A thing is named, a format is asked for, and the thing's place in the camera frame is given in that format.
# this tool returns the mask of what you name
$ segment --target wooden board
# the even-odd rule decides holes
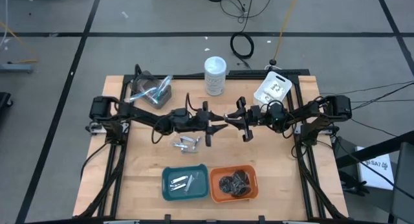
[[[193,107],[201,107],[202,101],[207,100],[209,108],[215,114],[222,115],[235,111],[235,102],[240,96],[245,96],[247,103],[252,104],[253,93],[260,83],[261,80],[227,80],[224,94],[211,97],[204,91],[203,80],[174,80],[173,98],[161,110],[151,108],[143,100],[135,105],[163,115],[171,109],[183,107],[186,93],[190,92]],[[319,95],[315,77],[302,76],[300,83],[305,103]],[[122,76],[108,76],[103,94],[119,96],[121,86]],[[198,154],[183,155],[179,148],[171,146],[178,135],[165,136],[154,145],[151,143],[151,130],[151,127],[136,122],[131,125],[116,218],[164,219],[165,214],[171,214],[173,219],[257,220],[259,215],[265,215],[266,220],[306,220],[298,164],[290,154],[293,139],[284,139],[268,128],[256,127],[252,128],[254,139],[243,142],[243,132],[229,126],[213,136],[211,148],[200,146]],[[196,137],[202,133],[185,135]],[[327,136],[320,136],[319,140],[330,143]],[[92,137],[89,154],[103,142],[104,136]],[[347,215],[332,150],[323,144],[313,149],[322,190],[338,210]],[[86,166],[74,215],[84,211],[101,188],[108,153],[109,147]],[[161,194],[163,169],[200,163],[209,170],[222,166],[252,165],[257,174],[259,195],[249,201],[221,204],[214,203],[210,197],[192,201],[165,201]],[[317,216],[314,196],[312,198],[314,216]]]

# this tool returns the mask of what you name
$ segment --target yellow wire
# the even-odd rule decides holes
[[[296,3],[296,0],[292,0],[292,3],[290,4],[289,10],[286,13],[285,20],[283,21],[283,25],[282,25],[282,28],[281,28],[280,34],[279,34],[278,45],[276,47],[276,53],[274,54],[274,57],[273,57],[274,60],[276,60],[276,57],[278,56],[279,47],[280,47],[281,42],[282,42],[282,34],[283,34],[283,31],[285,30],[287,22],[289,21],[290,13],[292,12],[295,3]]]
[[[14,34],[14,32],[12,31],[12,30],[10,30],[10,28],[8,28],[3,22],[0,22],[0,25],[4,28],[4,29],[7,29],[7,31],[9,32],[9,33],[11,33],[11,35],[13,36],[13,37],[15,37],[15,39],[17,39],[18,40],[18,42],[20,43],[20,44],[22,44],[24,47],[26,47],[28,50],[29,50],[29,52],[32,54],[32,56],[34,56],[34,57],[37,57],[36,56],[36,52],[30,47],[30,46],[28,46],[25,42],[23,42],[23,40],[21,40],[20,38],[19,38],[19,36],[16,36],[16,34]],[[35,63],[35,62],[38,62],[38,60],[36,60],[36,59],[30,59],[30,60],[21,60],[21,61],[18,61],[18,62],[15,62],[15,63]]]

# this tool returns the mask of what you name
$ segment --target white container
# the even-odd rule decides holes
[[[291,87],[291,81],[278,73],[273,71],[269,72],[259,89],[253,94],[253,103],[262,106],[273,100],[282,102]]]
[[[224,92],[226,69],[226,62],[218,56],[212,56],[204,63],[204,84],[209,95],[217,96]]]

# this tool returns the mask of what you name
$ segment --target white paper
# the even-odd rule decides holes
[[[357,146],[356,150],[362,150],[364,147]],[[389,155],[381,155],[374,159],[370,159],[363,162],[365,165],[374,169],[376,172],[385,176],[392,183],[394,183],[393,171],[391,169],[391,161],[389,160]],[[373,188],[382,188],[387,190],[392,190],[393,187],[381,178],[376,173],[372,172],[370,169],[366,168],[364,165],[358,163],[358,173],[360,181],[367,181],[366,186]]]

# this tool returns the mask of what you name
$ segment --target gray floor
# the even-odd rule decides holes
[[[4,21],[0,0],[0,20]],[[94,0],[9,0],[9,26],[15,32],[82,32]],[[267,0],[254,0],[252,12]],[[277,32],[291,0],[272,0],[246,31]],[[414,32],[412,0],[386,0],[401,32]],[[224,5],[232,10],[231,5]],[[234,32],[242,29],[206,0],[101,0],[91,32]],[[392,32],[378,0],[298,0],[287,32]],[[32,74],[0,74],[0,91],[12,93],[15,105],[0,126],[0,223],[16,220],[30,178],[56,110],[79,38],[23,38],[39,63]],[[249,64],[262,69],[273,57],[277,38],[254,37]],[[89,146],[84,126],[91,100],[100,95],[111,74],[131,74],[135,63],[153,74],[199,73],[210,56],[221,56],[229,69],[237,65],[229,37],[88,38],[63,110],[38,189],[26,221],[70,218],[79,187],[79,172]],[[414,38],[404,38],[414,51]],[[0,63],[30,55],[11,39]],[[242,39],[235,46],[248,46]],[[338,93],[413,80],[395,38],[283,38],[278,65],[310,69],[321,92]],[[394,87],[349,95],[370,100]],[[409,87],[389,99],[414,98]],[[396,135],[414,128],[412,102],[374,103],[354,112],[360,122]],[[348,121],[340,135],[361,146],[390,138]],[[397,154],[391,156],[397,160]],[[351,217],[387,221],[387,214],[346,195]]]

